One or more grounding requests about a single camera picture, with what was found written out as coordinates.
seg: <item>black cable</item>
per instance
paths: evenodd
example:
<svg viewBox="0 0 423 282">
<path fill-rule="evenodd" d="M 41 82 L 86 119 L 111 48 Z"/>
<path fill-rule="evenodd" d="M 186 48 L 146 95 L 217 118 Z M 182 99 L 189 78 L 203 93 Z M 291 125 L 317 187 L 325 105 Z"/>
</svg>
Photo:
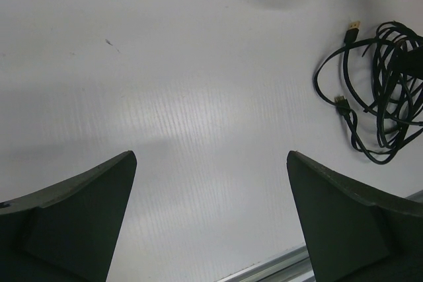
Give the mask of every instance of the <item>black cable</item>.
<svg viewBox="0 0 423 282">
<path fill-rule="evenodd" d="M 409 134 L 410 126 L 423 127 L 416 121 L 423 111 L 423 37 L 399 22 L 381 24 L 374 38 L 356 41 L 359 22 L 348 29 L 345 45 L 328 56 L 313 76 L 316 93 L 328 104 L 336 107 L 351 132 L 352 147 L 365 154 L 376 164 L 387 164 L 411 141 L 423 133 L 423 128 Z M 348 60 L 350 51 L 366 47 L 363 56 L 374 48 L 371 63 L 371 91 L 373 102 L 367 104 L 354 89 L 350 80 Z M 369 150 L 357 133 L 358 116 L 343 97 L 334 101 L 326 97 L 319 87 L 319 75 L 323 67 L 334 57 L 342 56 L 342 75 L 354 100 L 376 118 L 376 138 L 379 151 Z M 384 155 L 379 159 L 375 155 Z"/>
</svg>

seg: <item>white table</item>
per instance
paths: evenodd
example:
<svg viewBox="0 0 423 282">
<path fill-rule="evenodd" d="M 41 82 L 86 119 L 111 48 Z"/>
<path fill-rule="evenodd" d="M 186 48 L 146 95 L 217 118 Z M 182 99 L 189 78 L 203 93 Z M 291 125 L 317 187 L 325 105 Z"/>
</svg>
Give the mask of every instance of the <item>white table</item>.
<svg viewBox="0 0 423 282">
<path fill-rule="evenodd" d="M 302 244 L 289 150 L 396 195 L 423 188 L 423 138 L 376 166 L 311 85 L 352 20 L 423 33 L 421 0 L 0 8 L 0 201 L 137 155 L 109 281 L 213 282 Z M 336 63 L 323 88 L 342 92 Z"/>
</svg>

